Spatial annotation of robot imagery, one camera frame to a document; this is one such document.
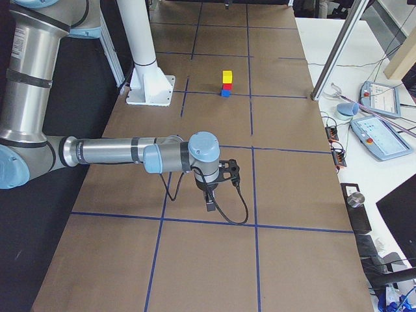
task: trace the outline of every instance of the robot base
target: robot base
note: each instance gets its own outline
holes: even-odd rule
[[[144,88],[142,88],[135,68],[126,102],[131,105],[169,106],[175,81],[175,76],[165,75],[160,68],[157,68],[156,79],[148,79],[146,74],[143,75]]]

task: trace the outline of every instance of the block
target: block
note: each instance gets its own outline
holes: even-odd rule
[[[222,83],[233,83],[233,72],[231,70],[222,71]]]
[[[232,83],[223,83],[222,84],[222,89],[223,90],[232,90],[233,89],[233,84]]]
[[[231,95],[231,91],[230,90],[221,90],[221,96],[223,98],[228,98]]]

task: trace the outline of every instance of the black panel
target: black panel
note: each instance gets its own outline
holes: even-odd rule
[[[0,1],[0,91],[10,61],[14,22]],[[102,11],[124,72],[130,52],[115,1]],[[45,116],[47,135],[100,137],[117,97],[114,77],[99,40],[61,40]],[[0,190],[0,311],[30,311],[87,166],[65,168],[12,190]]]
[[[416,175],[377,203],[385,224],[407,258],[416,257]],[[416,260],[410,260],[416,267]]]

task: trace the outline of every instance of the white surface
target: white surface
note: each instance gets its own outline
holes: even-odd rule
[[[407,0],[378,0],[378,2],[384,7],[399,28],[403,25],[410,11],[413,9],[413,5],[408,5]],[[402,29],[403,33],[409,36],[415,27],[416,10],[413,11],[406,24],[404,24]]]
[[[333,43],[341,30],[343,21],[297,18],[296,22],[309,64],[312,82],[315,85],[323,66],[312,65],[311,63],[325,64]],[[370,27],[365,21],[360,21],[347,42],[338,65],[374,63],[383,57],[384,52],[371,32]],[[391,86],[399,85],[401,81],[390,81],[383,74],[383,70],[388,65],[388,62],[388,59],[383,61],[376,81]],[[369,76],[375,66],[370,65],[360,68],[336,66],[330,81],[341,87],[344,96],[357,101],[359,90],[364,81],[374,80],[375,71],[370,78]],[[398,89],[399,99],[402,104],[415,104],[403,85],[399,86]],[[324,90],[327,94],[335,93],[335,90],[330,85]],[[338,103],[343,102],[341,99],[323,96],[319,100],[319,107],[322,111],[335,118],[335,107]],[[403,117],[416,120],[416,109],[406,107],[401,109]],[[356,118],[363,116],[365,115],[359,112]],[[395,122],[404,127],[415,125],[404,120],[395,120]],[[365,196],[365,208],[372,227],[370,234],[379,254],[384,256],[390,252],[397,252],[402,258],[405,258],[380,216],[376,202],[416,174],[416,153],[379,162],[362,146],[351,130],[348,132],[348,125],[340,125],[338,130],[339,139],[347,150],[347,168],[340,170],[338,174],[339,181],[343,183],[357,183],[359,185],[360,191]],[[402,137],[416,150],[416,138],[409,135],[402,135]]]

